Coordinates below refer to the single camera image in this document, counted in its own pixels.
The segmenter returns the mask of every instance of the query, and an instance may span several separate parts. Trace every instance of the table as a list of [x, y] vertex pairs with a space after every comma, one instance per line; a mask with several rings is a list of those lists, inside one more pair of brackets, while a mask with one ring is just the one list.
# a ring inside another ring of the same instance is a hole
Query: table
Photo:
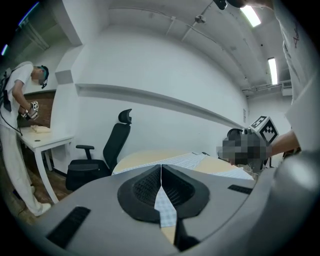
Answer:
[[[143, 164], [152, 163], [168, 158], [174, 158], [188, 153], [190, 152], [174, 149], [139, 151], [123, 158], [117, 164], [113, 171], [121, 172], [127, 168], [140, 166]], [[214, 158], [212, 156], [207, 156], [200, 162], [200, 164], [194, 170], [201, 173], [212, 174], [231, 171], [235, 168], [237, 167], [229, 164], [226, 161]], [[168, 238], [168, 240], [173, 244], [175, 239], [176, 227], [162, 227], [161, 230], [164, 233], [164, 235]]]
[[22, 136], [18, 134], [18, 138], [33, 151], [36, 165], [38, 167], [41, 179], [46, 191], [56, 204], [59, 202], [46, 173], [41, 153], [45, 151], [45, 159], [49, 170], [52, 169], [49, 154], [47, 150], [58, 146], [68, 145], [73, 139], [73, 135], [63, 134], [59, 132], [35, 133], [30, 127], [21, 128]]

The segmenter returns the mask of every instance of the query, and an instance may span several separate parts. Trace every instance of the fluorescent light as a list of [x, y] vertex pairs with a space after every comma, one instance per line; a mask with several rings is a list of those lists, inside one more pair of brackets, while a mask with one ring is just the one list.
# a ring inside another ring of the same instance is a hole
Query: fluorescent light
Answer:
[[1, 55], [2, 55], [2, 56], [5, 55], [5, 52], [6, 52], [7, 48], [8, 48], [8, 45], [6, 44], [6, 45], [3, 47], [2, 52], [1, 52]]
[[22, 20], [19, 22], [18, 26], [21, 25], [22, 22], [24, 22], [24, 20], [26, 19], [26, 17], [32, 12], [32, 10], [39, 4], [39, 2], [37, 2], [27, 13], [26, 15], [23, 16]]
[[244, 15], [247, 17], [247, 19], [249, 20], [252, 27], [256, 27], [261, 24], [261, 21], [260, 21], [258, 15], [256, 14], [255, 10], [251, 6], [246, 5], [245, 7], [240, 8], [240, 9], [244, 13]]
[[270, 59], [268, 59], [268, 62], [269, 62], [269, 67], [270, 67], [272, 84], [277, 85], [278, 84], [278, 73], [277, 73], [276, 59], [270, 58]]

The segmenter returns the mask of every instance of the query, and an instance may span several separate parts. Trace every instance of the beige fabric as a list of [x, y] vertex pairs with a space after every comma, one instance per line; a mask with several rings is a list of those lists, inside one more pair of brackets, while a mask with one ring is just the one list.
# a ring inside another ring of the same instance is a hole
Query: beige fabric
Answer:
[[163, 149], [163, 150], [146, 150], [133, 153], [123, 158], [114, 168], [114, 172], [121, 172], [124, 169], [153, 163], [163, 159], [174, 158], [188, 154], [184, 150]]
[[31, 129], [36, 134], [51, 133], [51, 129], [45, 126], [31, 125]]

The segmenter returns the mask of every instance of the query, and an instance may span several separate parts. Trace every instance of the wall molding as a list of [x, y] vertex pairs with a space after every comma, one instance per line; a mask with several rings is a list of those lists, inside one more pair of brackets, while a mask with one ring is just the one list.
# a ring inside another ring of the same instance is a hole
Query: wall molding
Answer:
[[206, 108], [146, 90], [108, 84], [87, 83], [77, 83], [76, 87], [79, 97], [103, 98], [149, 105], [203, 118], [230, 128], [244, 128], [242, 125]]

